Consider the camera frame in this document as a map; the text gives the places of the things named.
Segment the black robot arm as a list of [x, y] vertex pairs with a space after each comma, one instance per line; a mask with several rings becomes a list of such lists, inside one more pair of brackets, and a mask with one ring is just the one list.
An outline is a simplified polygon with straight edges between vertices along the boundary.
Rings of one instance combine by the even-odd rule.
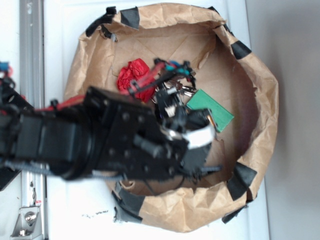
[[0, 106], [0, 164], [41, 171], [65, 180], [101, 177], [166, 181], [200, 179], [218, 172], [207, 166], [216, 130], [207, 108], [174, 107], [173, 116], [128, 95], [90, 87], [76, 104], [47, 109]]

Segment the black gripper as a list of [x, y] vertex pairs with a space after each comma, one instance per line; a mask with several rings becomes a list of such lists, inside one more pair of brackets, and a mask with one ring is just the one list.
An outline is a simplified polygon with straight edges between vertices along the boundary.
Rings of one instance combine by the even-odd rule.
[[216, 172], [207, 157], [216, 130], [207, 108], [178, 105], [172, 117], [129, 95], [90, 87], [84, 102], [95, 134], [92, 169], [126, 180], [200, 179]]

